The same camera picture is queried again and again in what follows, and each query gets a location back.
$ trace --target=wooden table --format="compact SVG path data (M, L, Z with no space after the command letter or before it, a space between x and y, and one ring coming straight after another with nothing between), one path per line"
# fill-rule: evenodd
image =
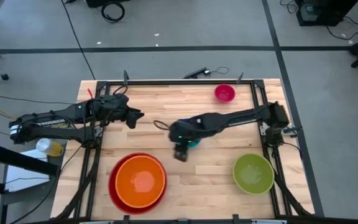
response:
M268 100L278 101L287 110L280 80L265 79L264 83ZM115 163L133 152L146 152L159 159L167 171L168 186L158 207L143 215L131 215L131 220L232 219L232 214L239 214L240 218L274 217L269 194L248 195L237 187L232 177L232 168L238 157L246 153L262 155L257 123L226 128L211 138L203 139L196 148L190 149L188 162L173 158L173 143L168 139L168 132L157 129L152 123L159 119L169 124L196 114L230 113L254 107L249 86L233 85L236 99L228 104L218 103L214 99L215 87L216 85L129 86L126 93L129 97L128 105L142 110L145 116L138 120L135 129L115 122L105 130L92 220L122 220L124 213L109 198L108 179ZM87 89L95 93L96 81L81 82L78 101L90 98ZM285 142L296 144L296 139L285 137ZM76 141L68 143L63 163L79 146ZM298 149L283 145L279 150L288 188L302 206L313 213ZM81 150L62 172L51 217L58 215L76 192L83 156L84 152ZM284 214L280 189L276 187L276 191L280 212ZM83 199L82 215L85 214L87 198Z

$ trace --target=plastic bottle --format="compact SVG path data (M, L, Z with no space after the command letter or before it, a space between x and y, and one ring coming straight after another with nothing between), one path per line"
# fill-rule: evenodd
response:
M35 148L52 157L59 157L63 152L61 144L47 138L39 139Z

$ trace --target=red bowl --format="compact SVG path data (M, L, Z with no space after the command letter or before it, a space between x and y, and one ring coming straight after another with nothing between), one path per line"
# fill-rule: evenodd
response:
M227 84L220 84L215 88L215 97L222 103L228 103L236 97L234 88Z
M125 163L125 161L127 161L128 159L135 157L135 156L150 156L151 158L155 159L161 165L165 178L167 176L167 173L165 172L165 169L163 168L161 162L158 159L156 159L154 156L151 156L146 153L138 152L138 153L129 154L117 162L117 164L112 168L110 177L109 177L109 186L108 187L109 187L110 199L118 209L120 209L121 211L123 211L125 213L131 214L131 215L143 214L143 213L149 212L152 209L154 209L161 202L161 200L165 194L165 190L167 189L167 183L165 182L164 189L163 189L161 196L154 203L152 203L151 205L144 207L144 208L132 208L131 206L128 206L127 204L125 204L119 198L119 196L117 194L117 190L116 190L116 183L115 183L118 170L119 170L120 166L122 166L123 163Z

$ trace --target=concrete floor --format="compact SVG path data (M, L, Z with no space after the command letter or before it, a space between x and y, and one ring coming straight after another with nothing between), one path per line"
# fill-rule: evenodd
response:
M125 18L108 24L100 12L78 0L68 12L83 47L155 47L246 45L273 46L265 0L131 0ZM280 46L347 46L325 27L300 27L278 0L267 0ZM358 4L349 13L358 22ZM342 22L332 28L350 36L358 26ZM352 39L358 42L358 36ZM51 49L44 54L5 54L0 70L11 77L1 82L0 95L42 101L74 102L81 80L92 79L80 53L57 54L78 48L60 0L4 0L0 8L0 49ZM281 78L271 51L220 50L184 52L86 53L97 79L117 79L126 69L131 79L181 78L201 67L230 68L213 78ZM283 59L305 130L321 203L326 217L358 218L358 68L346 51L285 51ZM0 109L13 116L57 110L43 105L0 99ZM0 131L9 120L0 116ZM0 134L0 145L15 151ZM28 202L10 205L8 223L36 206L46 193L43 185L29 189ZM49 218L53 194L23 222Z

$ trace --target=stacked bowls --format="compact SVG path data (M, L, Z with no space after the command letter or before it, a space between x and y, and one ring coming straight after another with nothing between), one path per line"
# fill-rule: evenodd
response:
M167 188L167 174L155 157L133 153L113 167L108 187L118 209L128 214L142 214L161 202Z

